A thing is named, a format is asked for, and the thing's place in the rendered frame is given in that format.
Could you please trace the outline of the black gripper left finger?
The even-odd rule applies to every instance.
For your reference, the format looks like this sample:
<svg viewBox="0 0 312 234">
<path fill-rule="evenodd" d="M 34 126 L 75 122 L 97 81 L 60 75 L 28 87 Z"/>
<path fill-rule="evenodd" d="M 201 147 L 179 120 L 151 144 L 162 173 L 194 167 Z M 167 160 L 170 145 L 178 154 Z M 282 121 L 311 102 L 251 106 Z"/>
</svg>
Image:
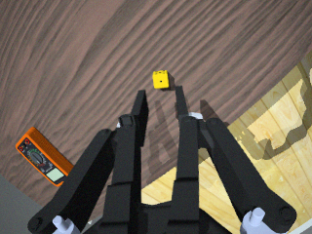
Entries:
<svg viewBox="0 0 312 234">
<path fill-rule="evenodd" d="M 141 203 L 140 148 L 148 114 L 146 91 L 140 90 L 131 114 L 118 118 L 115 131 L 102 129 L 96 134 L 53 199 L 28 222 L 28 230 L 81 234 L 113 170 L 97 234 L 132 234 L 133 202 Z"/>
</svg>

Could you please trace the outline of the yellow die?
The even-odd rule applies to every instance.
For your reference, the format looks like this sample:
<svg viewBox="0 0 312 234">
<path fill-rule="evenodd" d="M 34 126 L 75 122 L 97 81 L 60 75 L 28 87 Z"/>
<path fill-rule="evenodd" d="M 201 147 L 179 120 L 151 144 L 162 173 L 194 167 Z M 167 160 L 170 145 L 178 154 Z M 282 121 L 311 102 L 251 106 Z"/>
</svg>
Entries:
<svg viewBox="0 0 312 234">
<path fill-rule="evenodd" d="M 168 79 L 168 71 L 154 71 L 153 72 L 153 81 L 154 81 L 154 88 L 168 88 L 169 87 L 169 79 Z"/>
</svg>

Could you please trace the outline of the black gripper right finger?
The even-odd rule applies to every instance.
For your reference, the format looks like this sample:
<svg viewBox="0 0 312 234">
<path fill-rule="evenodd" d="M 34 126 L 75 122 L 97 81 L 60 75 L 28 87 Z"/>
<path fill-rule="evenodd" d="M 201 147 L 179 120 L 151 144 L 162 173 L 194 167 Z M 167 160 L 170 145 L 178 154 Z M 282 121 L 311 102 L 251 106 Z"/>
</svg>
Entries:
<svg viewBox="0 0 312 234">
<path fill-rule="evenodd" d="M 204 122 L 187 111 L 182 86 L 175 86 L 179 143 L 166 234 L 199 234 L 199 156 L 206 148 L 234 211 L 240 234 L 287 234 L 296 210 L 272 191 L 254 164 L 218 118 Z"/>
</svg>

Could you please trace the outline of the orange pocket multimeter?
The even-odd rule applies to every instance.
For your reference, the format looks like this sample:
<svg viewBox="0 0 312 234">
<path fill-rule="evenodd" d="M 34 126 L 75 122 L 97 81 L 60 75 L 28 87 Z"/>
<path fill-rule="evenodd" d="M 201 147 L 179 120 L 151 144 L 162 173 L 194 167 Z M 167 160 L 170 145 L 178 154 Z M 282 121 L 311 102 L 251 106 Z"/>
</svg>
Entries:
<svg viewBox="0 0 312 234">
<path fill-rule="evenodd" d="M 55 186 L 61 186 L 74 167 L 34 127 L 19 140 L 16 149 Z"/>
</svg>

